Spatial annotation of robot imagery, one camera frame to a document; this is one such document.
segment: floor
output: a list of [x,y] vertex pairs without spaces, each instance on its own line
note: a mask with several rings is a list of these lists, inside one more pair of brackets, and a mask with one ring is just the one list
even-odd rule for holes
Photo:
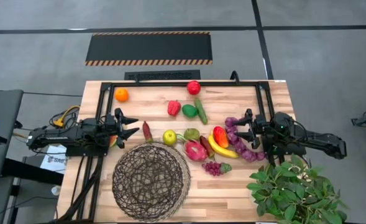
[[[346,141],[341,161],[313,149],[308,154],[342,190],[348,221],[366,223],[366,129],[350,123],[366,111],[366,0],[257,1],[260,39],[253,2],[0,0],[0,90],[80,95],[86,80],[122,80],[124,72],[147,70],[201,69],[202,79],[236,70],[241,79],[287,80],[296,119]],[[214,62],[205,67],[85,67],[91,34],[71,30],[198,26],[211,29]],[[78,97],[24,95],[18,119],[35,128],[79,103]],[[29,154],[13,139],[8,157]],[[53,205],[25,208],[17,222],[47,222],[53,213]]]

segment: wire basket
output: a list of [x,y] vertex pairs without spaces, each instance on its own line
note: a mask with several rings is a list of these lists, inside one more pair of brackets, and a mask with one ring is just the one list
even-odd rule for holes
[[138,221],[157,222],[173,215],[190,189],[184,157],[161,142],[127,151],[115,166],[112,192],[119,208]]

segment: banana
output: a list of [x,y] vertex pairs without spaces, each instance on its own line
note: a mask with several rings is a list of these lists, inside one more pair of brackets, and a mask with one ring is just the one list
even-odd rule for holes
[[239,157],[238,153],[236,153],[234,151],[231,151],[231,150],[228,150],[228,149],[224,149],[223,147],[219,146],[213,138],[213,133],[211,133],[209,135],[208,141],[209,141],[210,146],[212,147],[212,149],[216,153],[218,153],[222,156],[230,157],[230,158],[238,158]]

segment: yellow and black striped border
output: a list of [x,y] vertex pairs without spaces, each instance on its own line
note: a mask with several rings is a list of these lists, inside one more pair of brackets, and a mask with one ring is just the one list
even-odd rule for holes
[[210,35],[210,32],[206,32],[206,31],[104,32],[104,33],[94,33],[93,35],[159,35],[159,34],[207,34],[207,35]]
[[134,65],[211,65],[213,60],[90,60],[86,66],[134,66]]

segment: black floor mat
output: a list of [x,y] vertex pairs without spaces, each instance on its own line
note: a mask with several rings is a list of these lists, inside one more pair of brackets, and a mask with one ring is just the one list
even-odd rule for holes
[[93,34],[87,66],[210,65],[209,32],[128,32]]
[[126,72],[125,80],[200,80],[199,70]]

